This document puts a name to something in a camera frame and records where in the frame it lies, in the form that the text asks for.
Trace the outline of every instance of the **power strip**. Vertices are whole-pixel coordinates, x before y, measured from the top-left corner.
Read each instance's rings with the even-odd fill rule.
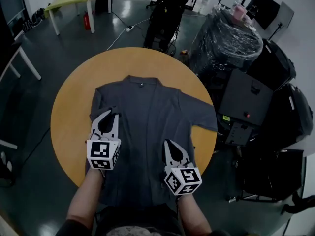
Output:
[[[128,29],[127,29],[127,32],[132,31],[132,30],[133,30],[133,28],[134,28],[134,26],[131,26],[131,28],[128,28]]]

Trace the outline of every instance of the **plastic wrap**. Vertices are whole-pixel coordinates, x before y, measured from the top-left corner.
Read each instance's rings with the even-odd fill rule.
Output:
[[[214,7],[192,43],[187,65],[200,79],[220,70],[246,72],[262,48],[257,33],[235,20],[228,10]]]

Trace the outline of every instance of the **cable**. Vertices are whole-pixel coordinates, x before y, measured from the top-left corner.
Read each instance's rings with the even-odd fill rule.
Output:
[[[139,25],[139,24],[141,24],[141,23],[143,23],[144,21],[147,21],[147,20],[149,20],[150,18],[147,18],[147,19],[145,19],[145,20],[142,20],[141,22],[139,22],[138,24],[135,24],[134,26],[137,26],[137,25]]]
[[[115,12],[112,11],[112,13],[119,18],[119,20],[125,25],[125,26],[129,26],[127,25]]]
[[[106,51],[108,51],[108,50],[109,50],[109,48],[111,48],[111,47],[114,45],[114,43],[116,42],[116,40],[117,40],[117,39],[119,39],[119,38],[120,38],[120,36],[124,33],[124,31],[125,31],[125,30],[127,30],[127,29],[128,29],[128,27],[127,27],[127,28],[125,28],[125,29],[124,29],[124,30],[123,30],[123,31],[119,34],[118,38],[116,38],[116,39],[114,40],[114,42],[110,45],[110,47],[108,47],[108,48],[107,48],[107,50],[106,50]]]
[[[37,149],[37,147],[41,144],[41,142],[44,140],[45,136],[47,135],[47,133],[49,132],[50,127],[45,131],[45,133],[42,135],[41,139],[39,140],[39,142],[35,145],[35,147],[33,148],[33,150],[29,153],[29,155],[27,156],[27,158],[24,160],[24,162],[21,164],[20,166],[20,170],[19,170],[19,174],[22,171],[23,166],[26,164],[26,162],[28,161],[28,159],[31,157],[31,155],[35,152],[35,150]],[[10,188],[12,187],[14,184],[9,185],[9,186],[0,186],[0,188]]]
[[[268,40],[271,40],[271,39],[272,39],[278,32],[280,32],[282,29],[283,29],[283,27],[277,29],[276,32],[273,33],[273,34],[268,38]]]
[[[41,142],[44,140],[45,136],[47,135],[47,133],[49,132],[50,127],[45,131],[45,133],[42,135],[41,139],[39,140],[39,142],[35,145],[35,147],[33,148],[33,150],[29,153],[29,155],[27,156],[27,158],[24,160],[24,162],[22,163],[21,167],[20,167],[20,172],[23,168],[23,166],[26,164],[27,160],[31,157],[31,155],[34,153],[34,151],[37,149],[37,147],[41,144]]]
[[[183,14],[183,16],[201,17],[201,18],[205,18],[206,17],[206,16],[201,16],[201,15],[189,15],[189,14]]]
[[[142,20],[142,21],[140,21],[139,23],[134,24],[134,25],[128,25],[128,24],[126,24],[115,12],[112,11],[112,13],[113,13],[116,17],[118,17],[118,19],[119,19],[125,26],[127,26],[127,28],[125,28],[125,29],[119,34],[119,36],[118,36],[118,37],[114,40],[114,42],[107,48],[106,51],[108,51],[108,50],[114,45],[114,43],[120,38],[120,36],[124,33],[125,30],[127,30],[128,28],[131,28],[132,26],[139,28],[139,29],[141,30],[141,35],[142,35],[142,37],[143,37],[143,38],[146,38],[146,37],[143,35],[143,29],[142,29],[141,27],[139,27],[138,25],[141,24],[141,23],[143,23],[143,22],[145,22],[145,21],[147,21],[147,20],[149,20],[150,18],[147,18],[147,19],[145,19],[145,20]],[[183,16],[205,17],[205,16],[201,16],[201,15],[189,15],[189,14],[183,14]],[[178,36],[178,29],[177,29],[177,31],[176,31],[176,38],[172,41],[172,43],[170,43],[169,47],[167,48],[166,53],[168,53],[168,51],[169,51],[169,49],[170,49],[170,47],[171,47],[172,45],[174,46],[174,48],[175,48],[174,51],[176,52],[175,43],[176,43],[176,40],[177,40],[177,36]]]

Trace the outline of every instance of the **round wooden table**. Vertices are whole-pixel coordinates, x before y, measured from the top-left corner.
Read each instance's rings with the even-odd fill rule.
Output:
[[[85,176],[86,144],[91,130],[89,114],[95,88],[127,75],[159,78],[164,86],[180,89],[212,105],[197,76],[184,64],[161,52],[144,48],[120,48],[98,54],[79,67],[60,88],[51,114],[51,138],[65,173],[80,185]],[[202,174],[210,162],[217,134],[192,127],[195,161]]]

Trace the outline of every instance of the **green table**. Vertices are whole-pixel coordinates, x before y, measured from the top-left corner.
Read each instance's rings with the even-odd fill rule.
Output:
[[[53,13],[53,9],[55,8],[59,8],[68,4],[75,4],[76,10],[77,10],[77,14],[79,15],[79,10],[78,10],[78,6],[77,3],[79,2],[86,2],[87,3],[87,9],[88,9],[88,15],[89,15],[89,22],[90,22],[90,27],[91,27],[91,33],[95,32],[94,29],[94,19],[93,19],[93,14],[92,14],[92,6],[91,6],[91,0],[57,0],[54,3],[52,3],[51,5],[49,5],[45,10],[49,12],[50,15],[50,19],[51,22],[53,23],[55,32],[57,35],[59,35],[59,30],[58,27],[56,25],[56,21],[55,21],[55,17],[54,17],[54,13]],[[108,0],[108,13],[112,12],[112,0]]]

